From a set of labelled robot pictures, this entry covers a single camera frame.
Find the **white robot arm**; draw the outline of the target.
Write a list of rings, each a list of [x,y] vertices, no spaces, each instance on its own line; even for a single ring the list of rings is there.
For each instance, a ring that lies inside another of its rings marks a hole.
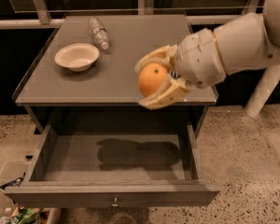
[[[151,51],[135,66],[148,88],[139,104],[154,110],[180,102],[190,91],[221,83],[244,70],[280,65],[280,0],[265,0],[263,12],[248,13],[215,30],[202,29],[177,45]]]

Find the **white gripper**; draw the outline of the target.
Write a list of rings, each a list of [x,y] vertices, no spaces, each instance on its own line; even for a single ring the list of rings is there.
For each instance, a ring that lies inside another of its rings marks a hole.
[[[167,45],[151,51],[137,62],[134,71],[139,74],[150,63],[176,69],[180,77],[174,79],[169,73],[155,93],[139,101],[149,110],[182,101],[190,92],[190,84],[205,89],[226,78],[215,35],[208,29],[186,36],[178,46]]]

